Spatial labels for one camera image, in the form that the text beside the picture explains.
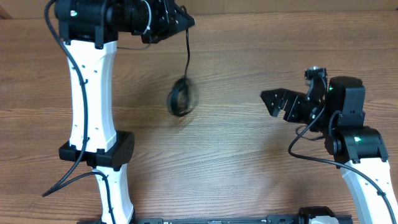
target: blurry black object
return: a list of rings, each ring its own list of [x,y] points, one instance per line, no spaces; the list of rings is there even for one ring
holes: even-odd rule
[[[119,32],[156,44],[195,25],[174,0],[57,0],[55,15],[67,44],[88,40],[97,49],[118,40]]]

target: tabletop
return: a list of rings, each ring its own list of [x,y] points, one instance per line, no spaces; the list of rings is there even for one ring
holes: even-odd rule
[[[303,71],[313,65],[363,80],[365,125],[384,138],[397,190],[397,20],[398,11],[197,16],[188,77],[198,105],[182,119],[169,115],[166,99],[183,75],[185,34],[119,50],[113,118],[136,137],[127,171],[137,217],[264,217],[326,205],[357,220],[340,171],[288,155],[299,124],[271,117],[259,97],[306,92]],[[0,223],[99,218],[94,177],[41,197],[72,165],[58,157],[72,123],[66,56],[42,19],[0,20],[0,30]],[[142,46],[129,34],[118,44]],[[294,150],[332,159],[323,141],[303,139]],[[89,170],[81,164],[72,176]]]

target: wooden table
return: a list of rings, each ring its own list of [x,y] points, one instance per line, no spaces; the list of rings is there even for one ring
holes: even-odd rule
[[[298,126],[268,114],[262,90],[307,91],[303,70],[361,78],[366,125],[389,150],[398,187],[398,12],[198,16],[189,77],[200,96],[185,119],[165,106],[186,61],[185,34],[145,51],[120,50],[113,75],[117,129],[133,131],[129,193],[137,217],[261,217],[327,205],[356,211],[333,166],[295,159]],[[58,158],[72,122],[67,60],[43,20],[0,21],[0,223],[76,223],[101,216],[98,187],[83,179],[41,193],[71,166]],[[120,36],[120,46],[141,46]],[[297,152],[331,159],[323,141]],[[89,171],[81,164],[74,176]]]

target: wooden surface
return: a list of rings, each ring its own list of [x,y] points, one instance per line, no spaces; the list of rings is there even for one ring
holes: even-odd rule
[[[274,88],[307,91],[303,70],[312,65],[326,67],[330,77],[363,79],[366,124],[383,135],[397,190],[397,11],[196,20],[188,73],[200,100],[185,119],[165,106],[185,66],[185,34],[116,56],[114,123],[136,135],[128,180],[138,217],[261,217],[311,205],[356,216],[340,172],[290,157],[297,125],[270,117],[259,97]],[[0,223],[98,218],[92,177],[40,197],[71,166],[57,150],[72,122],[64,54],[43,20],[3,20],[0,30]],[[120,38],[120,46],[141,46],[137,37]],[[323,141],[302,140],[294,150],[331,159]],[[74,175],[87,171],[82,164]]]
[[[0,0],[12,18],[41,19],[49,0]],[[229,14],[248,12],[319,12],[394,10],[398,0],[175,0],[186,5],[188,12],[200,14]]]

